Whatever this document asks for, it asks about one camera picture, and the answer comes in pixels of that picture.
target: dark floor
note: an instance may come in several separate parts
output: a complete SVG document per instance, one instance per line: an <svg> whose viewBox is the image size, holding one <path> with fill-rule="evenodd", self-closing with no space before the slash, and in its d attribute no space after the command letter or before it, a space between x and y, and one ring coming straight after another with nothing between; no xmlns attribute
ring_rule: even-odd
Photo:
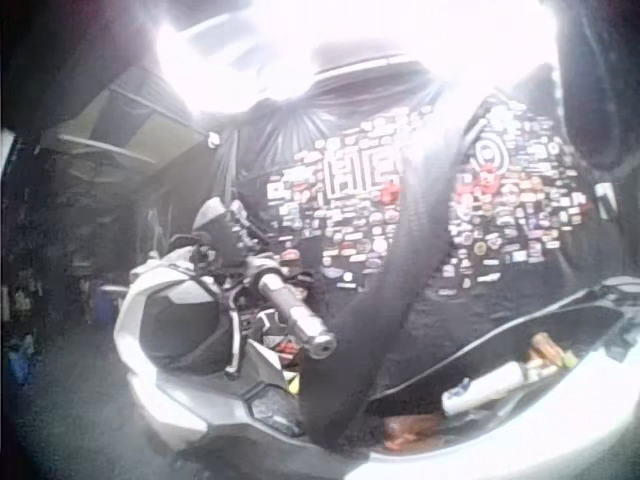
<svg viewBox="0 0 640 480"><path fill-rule="evenodd" d="M144 438L109 331L83 325L53 341L12 403L3 416L43 478L193 478L193 466L173 468ZM639 453L640 432L630 432L578 480L640 478ZM28 478L23 474L5 478ZM243 477L221 465L212 480Z"/></svg>

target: handlebar grip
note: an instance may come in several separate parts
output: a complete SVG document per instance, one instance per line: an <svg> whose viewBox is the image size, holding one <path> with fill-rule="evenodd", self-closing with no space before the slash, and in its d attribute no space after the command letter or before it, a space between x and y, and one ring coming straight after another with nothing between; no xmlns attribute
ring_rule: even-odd
<svg viewBox="0 0 640 480"><path fill-rule="evenodd" d="M242 241L227 219L227 209L218 197L208 200L196 215L193 223L195 232L207 236L207 243L216 250L228 266L243 265L247 254Z"/></svg>
<svg viewBox="0 0 640 480"><path fill-rule="evenodd" d="M278 313L287 319L294 336L309 352L311 358L320 360L333 353L337 346L334 335L279 275L264 274L258 283L258 290L276 307Z"/></svg>

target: motorcycle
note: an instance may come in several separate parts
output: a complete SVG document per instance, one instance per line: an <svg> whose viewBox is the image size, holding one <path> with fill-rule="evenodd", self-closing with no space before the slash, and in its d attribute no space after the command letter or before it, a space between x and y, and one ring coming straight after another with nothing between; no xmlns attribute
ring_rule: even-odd
<svg viewBox="0 0 640 480"><path fill-rule="evenodd" d="M286 332L309 357L332 355L335 336L303 300L309 279L281 266L218 198L205 203L193 231L182 238L191 245L150 258L131 272L128 289L111 292L126 290L114 338L140 411L164 444L206 469L224 459L249 478L554 478L584 467L633 422L640 279L618 277L510 322L372 401L384 411L385 402L452 375L463 359L491 356L484 370L500 370L514 344L541 330L579 352L575 368L508 395L492 397L494 385L489 402L474 403L481 408L449 412L437 448L321 448L305 435L282 362L264 344ZM443 406L456 396L443 395Z"/></svg>

